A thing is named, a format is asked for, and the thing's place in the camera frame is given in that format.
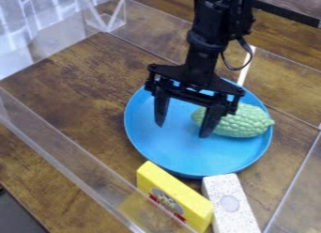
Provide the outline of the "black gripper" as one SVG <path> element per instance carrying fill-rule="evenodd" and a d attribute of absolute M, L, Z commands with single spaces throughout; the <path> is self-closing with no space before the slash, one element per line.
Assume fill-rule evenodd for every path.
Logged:
<path fill-rule="evenodd" d="M 205 107 L 199 137 L 207 137 L 221 117 L 234 115 L 245 90 L 221 78 L 215 73 L 205 74 L 186 65 L 150 64 L 143 89 L 154 97 L 154 120 L 161 127 L 170 99 L 186 101 Z"/>

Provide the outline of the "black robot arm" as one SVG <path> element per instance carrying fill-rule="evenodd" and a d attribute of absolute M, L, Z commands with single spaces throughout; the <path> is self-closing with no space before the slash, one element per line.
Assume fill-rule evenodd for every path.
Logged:
<path fill-rule="evenodd" d="M 150 64 L 143 89 L 154 97 L 154 121 L 163 123 L 170 99 L 205 108 L 199 137 L 206 137 L 219 120 L 237 111 L 241 87 L 215 73 L 217 60 L 231 40 L 247 49 L 243 36 L 254 22 L 251 0 L 194 0 L 194 20 L 186 33 L 189 43 L 185 62 L 178 66 Z"/>

